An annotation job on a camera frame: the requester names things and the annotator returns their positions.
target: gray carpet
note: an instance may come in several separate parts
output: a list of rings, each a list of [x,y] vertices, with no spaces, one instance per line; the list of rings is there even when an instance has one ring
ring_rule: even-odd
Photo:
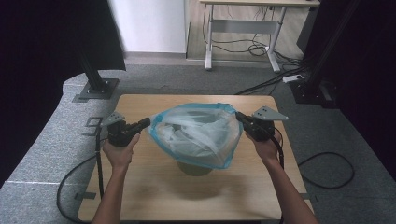
[[[235,94],[274,76],[271,69],[218,66],[206,72],[195,65],[128,65],[127,72],[102,71],[120,84],[110,100],[73,103],[87,82],[80,75],[64,83],[64,96],[43,132],[10,179],[0,190],[1,223],[69,223],[56,206],[63,177],[93,155],[94,138],[83,135],[91,117],[106,117],[125,93]],[[272,87],[255,92],[264,95]],[[287,84],[279,83],[272,95],[279,111],[290,120],[284,125],[297,162],[331,151],[344,155],[354,166],[354,179],[341,189],[321,189],[305,182],[321,223],[396,223],[396,184],[364,139],[337,109],[297,105]],[[64,185],[64,211],[76,217],[81,195],[89,182],[94,161],[77,169]],[[303,175],[325,185],[341,184],[350,176],[347,163],[332,155],[301,166]]]

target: controller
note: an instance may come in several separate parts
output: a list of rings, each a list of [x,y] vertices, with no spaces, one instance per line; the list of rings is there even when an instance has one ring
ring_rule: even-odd
[[[242,122],[245,132],[257,142],[265,142],[271,136],[274,136],[274,120],[289,119],[268,106],[258,109],[252,116],[247,116],[241,112],[236,112],[235,115],[236,119]]]
[[[137,123],[127,124],[125,117],[117,112],[108,117],[101,126],[107,126],[108,141],[115,147],[126,147],[132,138],[141,133],[143,129],[150,125],[150,119],[144,118]]]

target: forearm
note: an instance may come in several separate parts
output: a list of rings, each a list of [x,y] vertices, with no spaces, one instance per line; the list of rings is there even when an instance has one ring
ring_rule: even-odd
[[[122,192],[127,168],[113,170],[105,195],[99,204],[92,223],[120,223]]]
[[[278,161],[265,163],[276,191],[285,223],[318,223]]]

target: white wall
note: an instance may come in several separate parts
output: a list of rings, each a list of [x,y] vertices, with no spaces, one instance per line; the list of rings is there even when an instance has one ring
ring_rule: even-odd
[[[108,3],[125,52],[186,53],[188,0],[108,0]]]

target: white desk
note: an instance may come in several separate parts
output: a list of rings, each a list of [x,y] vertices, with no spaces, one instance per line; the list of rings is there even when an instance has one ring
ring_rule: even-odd
[[[285,18],[287,7],[318,7],[319,0],[200,0],[200,3],[210,5],[209,22],[207,28],[208,41],[206,45],[205,69],[212,68],[212,33],[245,33],[273,35],[269,47],[266,47],[268,58],[274,72],[280,72],[274,54],[274,48]],[[213,18],[214,5],[237,5],[237,6],[273,6],[282,7],[277,21],[237,21],[215,20]]]

